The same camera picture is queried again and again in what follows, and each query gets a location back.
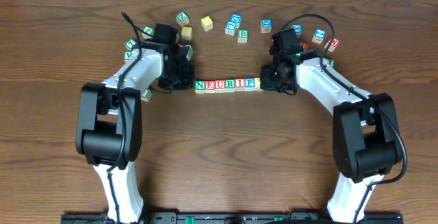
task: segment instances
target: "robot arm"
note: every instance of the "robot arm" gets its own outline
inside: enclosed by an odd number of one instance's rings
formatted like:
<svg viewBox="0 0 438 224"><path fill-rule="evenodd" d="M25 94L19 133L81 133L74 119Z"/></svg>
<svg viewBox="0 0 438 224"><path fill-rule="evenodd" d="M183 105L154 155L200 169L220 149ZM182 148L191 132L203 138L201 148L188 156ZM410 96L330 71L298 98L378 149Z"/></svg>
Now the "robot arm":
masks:
<svg viewBox="0 0 438 224"><path fill-rule="evenodd" d="M154 37L142 41L134 49L131 60L116 74L102 84L87 83L81 92L76 148L86 156L88 164L94 165L101 178L107 197L108 218L121 223L136 223L143 209L134 171L142 143L142 117L140 95L146 92L154 79L167 90L192 88L194 69L188 64L193 51L191 46L176 44L177 30L169 25L157 24ZM134 62L142 50L142 59ZM119 75L130 65L121 89L123 100L118 99L117 83ZM126 141L123 159L112 171L110 179L107 170L117 163L122 145L121 117L117 123L100 121L98 114L118 114L124 105Z"/></svg>
<svg viewBox="0 0 438 224"><path fill-rule="evenodd" d="M388 114L397 127L394 103L387 94L372 95L362 90L329 66L322 59L326 70L347 90L336 82L320 65L321 55L315 49L303 51L293 29L272 36L270 54L272 65L261 70L261 88L279 92L292 91L298 87L309 91L333 115L333 157L340 170L335 193L326 210L333 221L353 223L364 217L364 209L370 194L361 205L361 200L372 182L381 181L392 166L402 159L402 150L388 124L368 102ZM362 100L351 90L368 98ZM363 134L362 126L373 125L374 132Z"/></svg>

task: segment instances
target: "wooden tabletop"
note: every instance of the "wooden tabletop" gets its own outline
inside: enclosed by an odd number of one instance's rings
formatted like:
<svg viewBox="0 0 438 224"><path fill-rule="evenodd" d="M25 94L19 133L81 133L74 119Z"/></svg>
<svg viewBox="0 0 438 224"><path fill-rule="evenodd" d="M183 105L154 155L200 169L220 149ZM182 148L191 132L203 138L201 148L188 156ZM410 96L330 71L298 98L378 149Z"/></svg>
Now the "wooden tabletop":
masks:
<svg viewBox="0 0 438 224"><path fill-rule="evenodd" d="M65 212L107 208L98 175L75 149L79 93L123 65L140 26L193 27L193 65L202 79L254 77L271 34L291 18L316 13L335 26L336 69L395 101L409 155L406 176L378 186L367 210L400 211L405 223L438 219L438 0L0 0L0 222L59 223ZM243 16L248 43L224 33ZM204 32L201 18L214 28ZM311 47L316 18L304 18ZM154 93L142 102L143 143L136 160L148 204L181 212L287 212L322 208L339 171L332 117L305 90L195 95ZM398 174L393 167L390 177Z"/></svg>

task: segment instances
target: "row of letter blocks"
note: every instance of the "row of letter blocks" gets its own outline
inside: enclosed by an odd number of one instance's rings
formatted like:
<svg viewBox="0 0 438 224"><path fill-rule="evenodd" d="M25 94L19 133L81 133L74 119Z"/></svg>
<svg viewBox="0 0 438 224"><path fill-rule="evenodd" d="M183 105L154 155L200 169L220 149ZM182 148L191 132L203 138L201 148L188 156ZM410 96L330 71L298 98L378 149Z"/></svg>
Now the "row of letter blocks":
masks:
<svg viewBox="0 0 438 224"><path fill-rule="evenodd" d="M226 93L235 91L254 91L260 89L260 77L246 77L221 80L196 80L194 91L197 94Z"/></svg>

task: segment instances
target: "wooden table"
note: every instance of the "wooden table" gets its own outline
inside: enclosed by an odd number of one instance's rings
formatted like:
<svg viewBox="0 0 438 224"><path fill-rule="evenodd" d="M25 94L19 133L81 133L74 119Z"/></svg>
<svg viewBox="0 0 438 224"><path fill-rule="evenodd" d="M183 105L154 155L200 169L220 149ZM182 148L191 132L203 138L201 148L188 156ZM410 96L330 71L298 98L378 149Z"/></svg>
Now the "wooden table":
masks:
<svg viewBox="0 0 438 224"><path fill-rule="evenodd" d="M273 31L292 17L328 18L340 39L336 69L396 103L409 152L402 181L378 186L367 210L401 211L405 223L438 219L438 0L0 0L0 222L59 223L65 212L107 206L92 166L75 149L79 92L123 65L140 26L184 10L193 27L193 64L203 79L257 76L269 63ZM233 12L247 44L224 33ZM214 28L204 32L200 19ZM300 21L310 42L318 19ZM322 45L311 44L322 49ZM182 212L287 212L322 208L339 175L332 118L305 90L195 95L154 93L142 103L137 180L146 201ZM387 178L395 176L395 166Z"/></svg>

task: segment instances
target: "wood grain surface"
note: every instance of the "wood grain surface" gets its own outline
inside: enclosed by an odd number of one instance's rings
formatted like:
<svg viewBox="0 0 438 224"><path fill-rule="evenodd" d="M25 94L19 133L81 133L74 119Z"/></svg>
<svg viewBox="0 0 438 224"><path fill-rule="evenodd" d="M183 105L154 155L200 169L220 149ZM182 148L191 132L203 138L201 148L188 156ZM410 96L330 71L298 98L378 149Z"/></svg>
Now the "wood grain surface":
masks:
<svg viewBox="0 0 438 224"><path fill-rule="evenodd" d="M438 219L438 0L0 0L0 223L59 223L66 212L102 212L103 188L75 149L79 92L123 65L140 26L193 27L193 64L203 79L259 74L272 31L317 13L335 26L336 69L395 101L409 154L402 181L378 186L367 210L400 211L405 223ZM247 44L224 33L233 12ZM214 28L204 32L209 15ZM314 18L300 21L311 42ZM323 45L311 43L322 49ZM339 171L332 118L308 92L154 93L142 103L138 185L148 204L182 212L322 208ZM395 166L387 178L400 170Z"/></svg>

